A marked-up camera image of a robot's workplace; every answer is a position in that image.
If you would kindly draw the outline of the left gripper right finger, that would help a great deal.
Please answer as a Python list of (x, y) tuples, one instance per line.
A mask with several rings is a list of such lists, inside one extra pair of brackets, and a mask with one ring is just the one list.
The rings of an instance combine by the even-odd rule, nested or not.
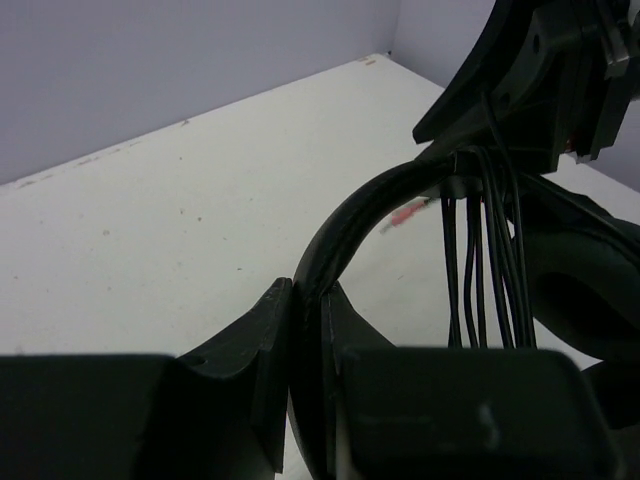
[(397, 349), (335, 285), (320, 303), (324, 452), (330, 478), (383, 478), (390, 472), (388, 416)]

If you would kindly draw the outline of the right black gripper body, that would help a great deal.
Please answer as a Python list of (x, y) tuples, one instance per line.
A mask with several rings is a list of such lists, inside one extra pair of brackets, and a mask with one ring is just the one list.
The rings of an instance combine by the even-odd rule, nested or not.
[(571, 97), (564, 152), (578, 163), (613, 146), (629, 105), (639, 99), (639, 3), (573, 1), (580, 60)]

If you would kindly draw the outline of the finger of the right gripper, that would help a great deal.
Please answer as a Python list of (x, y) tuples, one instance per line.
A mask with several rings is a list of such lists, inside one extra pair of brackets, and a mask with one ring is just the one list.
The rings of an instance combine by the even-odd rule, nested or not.
[(580, 67), (580, 26), (571, 9), (537, 9), (514, 63), (491, 93), (516, 168), (552, 173), (569, 137)]
[(535, 3), (497, 1), (479, 39), (450, 84), (412, 130), (417, 144), (433, 141), (493, 90), (511, 68), (527, 34)]

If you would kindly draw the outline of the black headphones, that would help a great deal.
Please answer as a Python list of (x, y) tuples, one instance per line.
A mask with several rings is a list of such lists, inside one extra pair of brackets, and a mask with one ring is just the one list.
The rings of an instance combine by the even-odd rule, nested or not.
[[(418, 198), (442, 208), (443, 347), (399, 347), (390, 472), (320, 465), (320, 303), (368, 233)], [(326, 220), (294, 277), (290, 417), (316, 479), (635, 479), (639, 228), (487, 150), (415, 160)]]

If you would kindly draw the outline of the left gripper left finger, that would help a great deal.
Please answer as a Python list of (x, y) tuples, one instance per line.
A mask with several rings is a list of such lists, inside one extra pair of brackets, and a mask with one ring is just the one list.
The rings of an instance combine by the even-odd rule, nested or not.
[(292, 282), (276, 279), (245, 314), (180, 357), (181, 436), (198, 473), (280, 473), (284, 464)]

